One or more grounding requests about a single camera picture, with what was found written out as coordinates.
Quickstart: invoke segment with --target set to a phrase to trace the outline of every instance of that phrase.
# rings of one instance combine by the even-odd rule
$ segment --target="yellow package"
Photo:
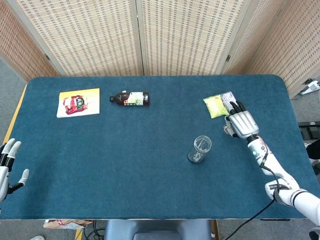
[[[220,95],[207,97],[203,99],[203,101],[205,102],[212,119],[222,115],[229,115]]]

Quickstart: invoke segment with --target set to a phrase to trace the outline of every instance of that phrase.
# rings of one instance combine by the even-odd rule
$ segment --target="snack bag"
[[[81,95],[66,97],[63,99],[66,114],[82,112],[88,108],[87,98]]]
[[[220,95],[207,97],[203,99],[203,101],[205,102],[212,119],[222,115],[229,115]]]

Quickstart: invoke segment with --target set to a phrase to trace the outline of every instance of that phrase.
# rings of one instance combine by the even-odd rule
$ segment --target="yellow book cover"
[[[57,118],[78,117],[99,113],[99,88],[60,92],[56,113]]]

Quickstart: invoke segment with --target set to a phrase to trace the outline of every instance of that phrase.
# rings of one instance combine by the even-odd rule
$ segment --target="bottle label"
[[[128,99],[123,103],[125,106],[142,106],[144,104],[144,93],[142,91],[130,92]]]

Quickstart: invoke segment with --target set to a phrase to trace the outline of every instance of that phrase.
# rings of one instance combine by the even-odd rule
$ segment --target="shoe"
[[[34,238],[31,238],[30,240],[45,240],[43,236],[35,236]]]

